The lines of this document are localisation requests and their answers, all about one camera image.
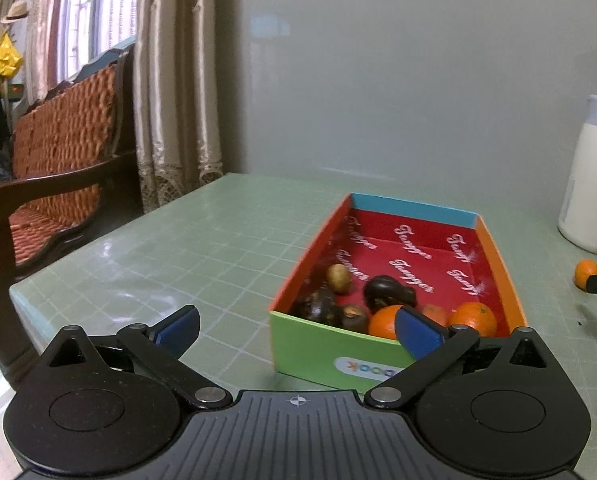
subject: green tiled table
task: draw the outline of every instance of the green tiled table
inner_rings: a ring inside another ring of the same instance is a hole
[[[66,256],[10,293],[40,350],[66,324],[111,334],[133,321],[153,324],[192,303],[202,334],[181,358],[185,364],[233,393],[322,388],[274,372],[267,305],[349,191],[482,214],[530,325],[590,409],[592,435],[578,471],[597,480],[597,296],[571,283],[576,262],[589,254],[559,235],[555,218],[385,182],[232,174]]]

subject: orange cushion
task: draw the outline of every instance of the orange cushion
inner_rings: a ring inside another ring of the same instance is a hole
[[[16,263],[23,263],[36,254],[48,239],[68,227],[28,208],[19,207],[10,216],[10,228],[14,238]]]
[[[96,163],[114,131],[116,66],[99,70],[24,115],[14,129],[16,178],[33,178]],[[29,208],[59,224],[78,225],[96,210],[98,186],[50,196]]]

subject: white plastic bottle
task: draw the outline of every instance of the white plastic bottle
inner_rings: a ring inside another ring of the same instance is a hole
[[[559,231],[573,244],[597,253],[597,95],[588,99],[588,116],[576,145]]]

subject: orange box side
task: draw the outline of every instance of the orange box side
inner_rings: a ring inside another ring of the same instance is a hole
[[[288,313],[292,302],[296,299],[303,283],[310,275],[312,267],[314,267],[318,261],[320,254],[325,250],[327,243],[351,208],[352,195],[348,194],[341,203],[336,206],[335,211],[329,218],[325,220],[320,231],[317,233],[314,240],[312,240],[312,243],[310,243],[303,256],[301,256],[301,259],[290,272],[290,275],[285,279],[285,282],[283,282],[276,297],[270,304],[270,311],[276,310],[284,314]]]
[[[483,219],[480,215],[477,216],[477,225],[475,227],[477,237],[485,253],[485,257],[492,270],[496,288],[498,289],[499,295],[501,296],[501,303],[503,305],[503,312],[508,323],[510,330],[518,326],[526,326],[528,323],[525,317],[525,312],[521,306],[521,300],[516,294],[514,285],[512,285],[512,279],[510,273],[503,263],[501,253],[499,253],[496,244],[488,231]]]

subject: chair armrest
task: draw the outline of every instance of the chair armrest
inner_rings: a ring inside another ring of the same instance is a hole
[[[114,155],[81,170],[0,184],[0,223],[27,202],[90,187],[130,168],[136,168],[135,152]]]

